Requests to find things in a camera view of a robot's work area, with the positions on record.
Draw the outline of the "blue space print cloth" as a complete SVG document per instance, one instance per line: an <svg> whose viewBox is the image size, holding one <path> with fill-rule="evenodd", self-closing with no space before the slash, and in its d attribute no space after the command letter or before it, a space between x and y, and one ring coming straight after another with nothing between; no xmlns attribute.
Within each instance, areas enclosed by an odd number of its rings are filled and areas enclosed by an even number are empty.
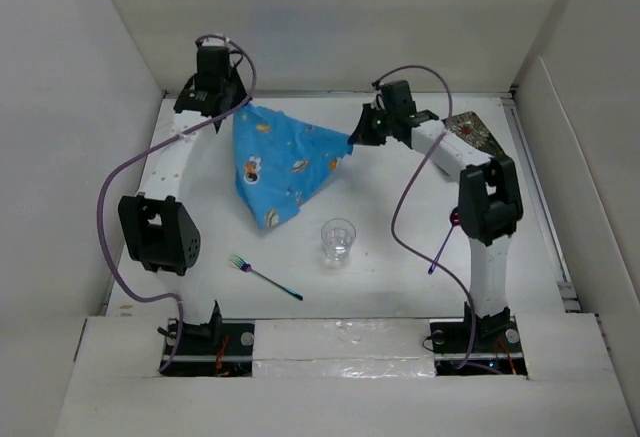
<svg viewBox="0 0 640 437"><path fill-rule="evenodd" d="M261 230L295 217L353 152L349 136L253 104L233 116L235 185Z"/></svg>

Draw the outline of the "black floral square plate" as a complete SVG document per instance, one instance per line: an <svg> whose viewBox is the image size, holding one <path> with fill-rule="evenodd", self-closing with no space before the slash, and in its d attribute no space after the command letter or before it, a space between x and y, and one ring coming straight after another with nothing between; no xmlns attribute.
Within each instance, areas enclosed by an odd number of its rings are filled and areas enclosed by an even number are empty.
<svg viewBox="0 0 640 437"><path fill-rule="evenodd" d="M497 157L505 152L480 117L472 111L452 115L444 120L445 127L470 146Z"/></svg>

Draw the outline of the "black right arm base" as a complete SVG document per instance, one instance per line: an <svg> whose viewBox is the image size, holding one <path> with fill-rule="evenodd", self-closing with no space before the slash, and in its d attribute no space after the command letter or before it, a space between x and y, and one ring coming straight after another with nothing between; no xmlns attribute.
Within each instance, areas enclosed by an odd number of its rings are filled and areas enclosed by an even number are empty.
<svg viewBox="0 0 640 437"><path fill-rule="evenodd" d="M526 376L520 333L510 309L473 319L465 305L462 319L429 321L422 345L434 358L436 375Z"/></svg>

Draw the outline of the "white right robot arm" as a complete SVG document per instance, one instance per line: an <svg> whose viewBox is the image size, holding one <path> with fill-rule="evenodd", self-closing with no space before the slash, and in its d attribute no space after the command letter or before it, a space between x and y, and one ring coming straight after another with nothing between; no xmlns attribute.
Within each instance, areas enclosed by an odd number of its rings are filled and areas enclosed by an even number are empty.
<svg viewBox="0 0 640 437"><path fill-rule="evenodd" d="M492 156L449 130L430 111L419 111L405 80L376 82L374 101L362 107L348 139L351 145L381 146L389 137L427 156L458 184L459 225L471 250L473 320L462 338L483 351L499 336L495 322L507 308L506 261L511 237L523 217L516 167L506 155Z"/></svg>

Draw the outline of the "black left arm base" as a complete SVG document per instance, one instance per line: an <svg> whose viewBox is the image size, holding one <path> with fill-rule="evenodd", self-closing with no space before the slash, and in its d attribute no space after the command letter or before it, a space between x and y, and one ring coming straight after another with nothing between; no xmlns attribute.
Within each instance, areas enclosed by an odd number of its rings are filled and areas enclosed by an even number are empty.
<svg viewBox="0 0 640 437"><path fill-rule="evenodd" d="M166 328L159 373L166 377L251 377L255 322L225 319L215 302L208 322L184 324L180 341L175 342L178 322L171 319Z"/></svg>

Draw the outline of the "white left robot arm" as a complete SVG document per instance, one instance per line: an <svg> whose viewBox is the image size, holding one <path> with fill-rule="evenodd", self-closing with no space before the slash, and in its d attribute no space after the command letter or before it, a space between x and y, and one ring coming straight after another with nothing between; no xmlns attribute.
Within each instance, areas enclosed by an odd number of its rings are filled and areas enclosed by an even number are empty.
<svg viewBox="0 0 640 437"><path fill-rule="evenodd" d="M169 137L148 179L133 196L124 196L118 213L132 260L155 274L165 290L181 297L188 341L201 353L222 344L222 328L210 319L211 305L200 309L196 284L187 271L202 249L200 229L185 198L221 123L210 120L238 106L247 93L232 57L240 51L223 38L196 40L196 71L173 107Z"/></svg>

